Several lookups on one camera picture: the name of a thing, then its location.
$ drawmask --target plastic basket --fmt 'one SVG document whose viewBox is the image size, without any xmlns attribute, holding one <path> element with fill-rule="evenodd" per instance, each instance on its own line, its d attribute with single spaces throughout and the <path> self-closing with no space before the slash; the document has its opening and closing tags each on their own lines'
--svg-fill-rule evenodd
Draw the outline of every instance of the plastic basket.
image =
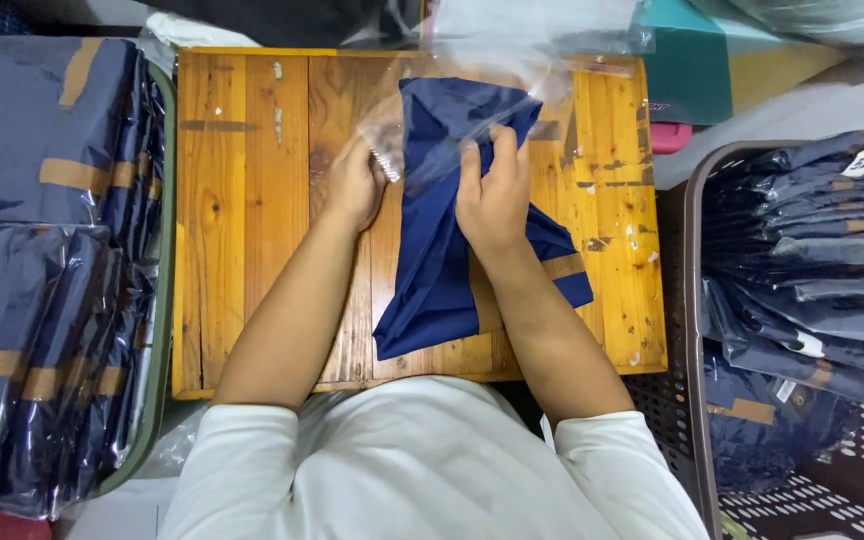
<svg viewBox="0 0 864 540">
<path fill-rule="evenodd" d="M 172 357 L 172 295 L 176 253 L 176 87 L 162 69 L 149 62 L 149 74 L 165 99 L 165 156 L 162 163 L 162 216 L 155 316 L 151 326 L 151 365 L 145 406 L 131 451 L 122 466 L 99 484 L 93 496 L 105 495 L 126 483 L 149 458 L 159 438 Z"/>
<path fill-rule="evenodd" d="M 657 192 L 669 371 L 625 376 L 658 447 L 714 539 L 864 538 L 864 415 L 851 446 L 799 467 L 766 495 L 716 495 L 699 333 L 702 194 L 715 171 L 802 141 L 737 142 L 710 153 L 688 182 Z"/>
</svg>

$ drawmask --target shirt sleeve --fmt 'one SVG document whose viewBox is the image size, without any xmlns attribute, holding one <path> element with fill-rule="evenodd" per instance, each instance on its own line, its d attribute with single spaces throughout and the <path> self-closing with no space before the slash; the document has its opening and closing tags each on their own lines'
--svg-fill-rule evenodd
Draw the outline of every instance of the shirt sleeve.
<svg viewBox="0 0 864 540">
<path fill-rule="evenodd" d="M 277 406 L 216 405 L 205 412 L 159 538 L 258 538 L 291 498 L 296 413 Z"/>
<path fill-rule="evenodd" d="M 560 422 L 555 448 L 572 466 L 585 497 L 622 538 L 709 537 L 642 412 Z"/>
</svg>

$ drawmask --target person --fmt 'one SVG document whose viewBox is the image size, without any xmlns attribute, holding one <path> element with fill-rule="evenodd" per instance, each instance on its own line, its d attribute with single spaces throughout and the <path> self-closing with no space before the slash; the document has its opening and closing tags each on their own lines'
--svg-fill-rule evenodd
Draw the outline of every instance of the person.
<svg viewBox="0 0 864 540">
<path fill-rule="evenodd" d="M 478 146 L 462 147 L 456 218 L 555 450 L 493 388 L 457 377 L 309 396 L 384 189 L 357 137 L 228 355 L 160 538 L 708 538 L 612 363 L 525 238 L 528 153 L 512 129 L 491 137 L 485 177 Z"/>
</svg>

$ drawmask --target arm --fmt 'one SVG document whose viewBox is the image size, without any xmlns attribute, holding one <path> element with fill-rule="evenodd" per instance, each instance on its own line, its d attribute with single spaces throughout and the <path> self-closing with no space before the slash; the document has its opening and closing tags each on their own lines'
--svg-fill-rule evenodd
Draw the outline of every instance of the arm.
<svg viewBox="0 0 864 540">
<path fill-rule="evenodd" d="M 385 177 L 370 170 L 370 156 L 356 137 L 336 157 L 325 206 L 232 347 L 213 406 L 298 411 L 308 397 L 335 338 L 356 240 L 382 200 Z"/>
<path fill-rule="evenodd" d="M 525 238 L 527 148 L 517 153 L 510 128 L 494 129 L 492 140 L 495 161 L 484 178 L 478 146 L 462 149 L 455 212 L 495 290 L 525 382 L 553 429 L 570 418 L 634 411 L 616 368 Z"/>
</svg>

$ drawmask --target white paint stain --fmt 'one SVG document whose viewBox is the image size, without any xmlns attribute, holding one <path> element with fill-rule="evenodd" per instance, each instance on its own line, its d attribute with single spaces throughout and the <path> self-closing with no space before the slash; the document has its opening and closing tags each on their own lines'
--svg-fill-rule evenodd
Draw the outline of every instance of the white paint stain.
<svg viewBox="0 0 864 540">
<path fill-rule="evenodd" d="M 278 144 L 282 144 L 282 109 L 275 108 L 275 138 Z"/>
</svg>

